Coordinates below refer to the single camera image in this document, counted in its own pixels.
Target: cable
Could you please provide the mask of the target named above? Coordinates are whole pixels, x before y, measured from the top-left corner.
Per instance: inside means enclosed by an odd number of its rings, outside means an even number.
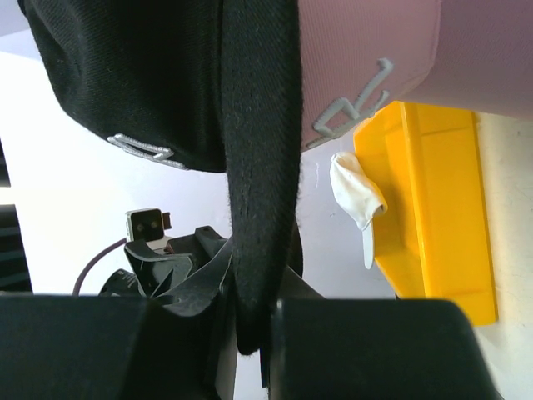
[[[92,260],[87,263],[85,268],[77,277],[76,283],[74,283],[74,289],[72,290],[73,296],[80,295],[80,290],[82,289],[83,281],[85,280],[85,277],[89,274],[89,271],[91,271],[92,267],[94,267],[96,263],[98,263],[102,258],[106,257],[110,252],[121,247],[123,244],[126,244],[126,238],[120,239],[118,242],[115,242],[111,246],[104,248],[99,254],[94,256]]]

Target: black device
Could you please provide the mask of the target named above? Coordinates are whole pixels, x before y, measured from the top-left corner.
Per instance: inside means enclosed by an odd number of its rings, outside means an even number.
[[[232,240],[210,227],[124,251],[99,297],[0,296],[13,399],[233,398]],[[328,300],[289,267],[261,348],[271,400],[497,399],[471,326],[439,300]]]

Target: gray embroidery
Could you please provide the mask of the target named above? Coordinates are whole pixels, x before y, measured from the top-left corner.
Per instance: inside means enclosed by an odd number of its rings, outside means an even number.
[[[133,156],[145,158],[146,160],[165,164],[170,167],[186,169],[185,166],[180,162],[168,159],[174,155],[174,152],[168,147],[158,147],[139,142],[138,140],[132,139],[131,137],[128,137],[122,133],[117,133],[115,136],[108,137],[107,141],[115,146],[120,147],[126,153]]]
[[[377,103],[372,107],[361,110],[368,98],[374,93],[379,85],[391,74],[394,69],[394,63],[388,58],[380,58],[377,61],[380,72],[363,88],[363,91],[357,96],[356,102],[351,104],[346,97],[339,97],[333,101],[325,112],[313,123],[313,129],[322,135],[318,139],[313,140],[307,144],[308,148],[315,148],[316,146],[328,142],[332,139],[337,139],[355,128],[358,124],[367,118],[372,118],[374,114],[382,107],[385,101],[391,95],[388,90],[383,90]],[[339,125],[338,127],[329,128],[327,124],[334,118],[338,112],[346,114],[350,121]]]

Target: black fabric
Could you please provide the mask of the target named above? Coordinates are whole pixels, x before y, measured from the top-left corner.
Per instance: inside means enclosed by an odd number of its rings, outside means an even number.
[[[303,102],[297,2],[19,1],[70,117],[104,139],[122,133],[170,148],[187,168],[227,170],[237,340],[253,353],[267,340],[287,262],[302,270],[293,237]]]
[[[213,0],[25,0],[63,110],[107,139],[170,148],[187,168],[226,169],[220,8]]]
[[[232,205],[237,343],[267,338],[286,266],[300,174],[301,59],[297,3],[225,0],[222,115]]]

